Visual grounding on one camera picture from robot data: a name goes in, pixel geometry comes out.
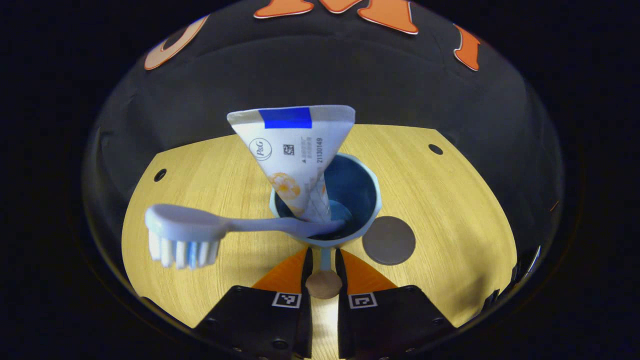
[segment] blue stripe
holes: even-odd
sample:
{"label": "blue stripe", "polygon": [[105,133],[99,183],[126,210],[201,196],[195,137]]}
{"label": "blue stripe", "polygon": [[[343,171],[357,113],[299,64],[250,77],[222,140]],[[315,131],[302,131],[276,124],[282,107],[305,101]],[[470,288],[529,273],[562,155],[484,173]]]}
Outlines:
{"label": "blue stripe", "polygon": [[308,107],[258,110],[265,129],[311,129]]}

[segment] brown circular pad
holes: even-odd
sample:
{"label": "brown circular pad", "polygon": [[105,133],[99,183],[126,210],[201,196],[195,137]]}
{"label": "brown circular pad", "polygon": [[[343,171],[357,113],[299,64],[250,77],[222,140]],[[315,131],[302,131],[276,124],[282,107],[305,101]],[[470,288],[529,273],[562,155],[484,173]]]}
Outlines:
{"label": "brown circular pad", "polygon": [[396,217],[377,218],[362,237],[369,257],[382,265],[398,265],[415,250],[415,235],[411,227]]}
{"label": "brown circular pad", "polygon": [[330,299],[340,292],[342,280],[333,271],[318,271],[307,278],[309,295],[318,299]]}

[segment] orange triangle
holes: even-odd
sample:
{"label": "orange triangle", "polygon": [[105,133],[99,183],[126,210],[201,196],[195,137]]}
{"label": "orange triangle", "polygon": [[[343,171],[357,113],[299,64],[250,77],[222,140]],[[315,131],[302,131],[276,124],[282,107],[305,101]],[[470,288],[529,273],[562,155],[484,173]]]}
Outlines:
{"label": "orange triangle", "polygon": [[302,268],[305,264],[307,249],[300,250],[297,254],[289,256],[280,264],[271,269],[265,276],[256,282],[252,288],[279,291],[281,293],[302,293]]}
{"label": "orange triangle", "polygon": [[371,293],[397,286],[359,257],[340,249],[347,273],[347,294]]}

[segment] tan circular knob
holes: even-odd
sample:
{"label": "tan circular knob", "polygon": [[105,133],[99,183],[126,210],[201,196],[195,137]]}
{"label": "tan circular knob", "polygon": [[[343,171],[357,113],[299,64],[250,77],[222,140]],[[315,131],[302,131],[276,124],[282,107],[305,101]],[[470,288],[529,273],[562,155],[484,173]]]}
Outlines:
{"label": "tan circular knob", "polygon": [[334,271],[321,270],[307,278],[309,295],[318,299],[330,299],[340,292],[342,280]]}

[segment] orange letter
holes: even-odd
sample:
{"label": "orange letter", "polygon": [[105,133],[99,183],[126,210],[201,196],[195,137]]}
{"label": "orange letter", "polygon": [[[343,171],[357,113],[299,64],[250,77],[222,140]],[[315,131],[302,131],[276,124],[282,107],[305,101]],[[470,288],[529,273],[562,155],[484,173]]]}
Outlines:
{"label": "orange letter", "polygon": [[480,41],[458,25],[453,24],[453,26],[460,31],[460,47],[453,51],[453,55],[471,70],[478,71],[480,69],[480,65],[478,65]]}
{"label": "orange letter", "polygon": [[416,35],[418,27],[411,22],[411,8],[405,0],[369,0],[369,6],[359,9],[365,20]]}
{"label": "orange letter", "polygon": [[271,2],[256,11],[253,17],[257,19],[266,19],[268,17],[297,15],[299,13],[310,12],[314,8],[312,3],[304,0],[271,0]]}
{"label": "orange letter", "polygon": [[207,15],[205,17],[202,17],[201,19],[194,21],[194,23],[189,25],[182,33],[182,36],[170,47],[167,47],[166,49],[164,48],[164,45],[166,44],[165,39],[163,42],[158,44],[158,46],[151,49],[151,51],[149,51],[149,53],[147,54],[147,58],[145,58],[145,69],[155,69],[156,67],[164,64],[170,58],[173,58],[173,55],[176,55],[191,41],[191,39],[196,36],[198,31],[200,31],[200,29],[202,28],[202,24],[207,21],[208,17],[209,16]]}
{"label": "orange letter", "polygon": [[332,13],[343,13],[362,0],[320,0],[322,5]]}

